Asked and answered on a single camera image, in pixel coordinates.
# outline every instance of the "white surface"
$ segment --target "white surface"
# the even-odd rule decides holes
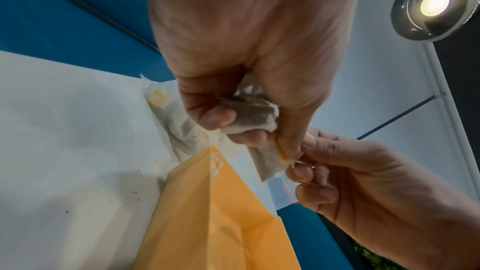
[[[384,143],[407,155],[443,178],[476,202],[479,195],[473,183],[454,127],[448,118],[444,97],[437,98],[366,140]]]
[[[393,1],[359,1],[346,60],[313,127],[357,138],[434,94],[422,46],[392,27]]]
[[[130,269],[175,165],[161,132],[137,78],[0,52],[0,268]]]

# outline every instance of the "orange box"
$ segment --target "orange box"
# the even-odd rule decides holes
[[[169,175],[134,270],[299,270],[273,216],[216,147]]]

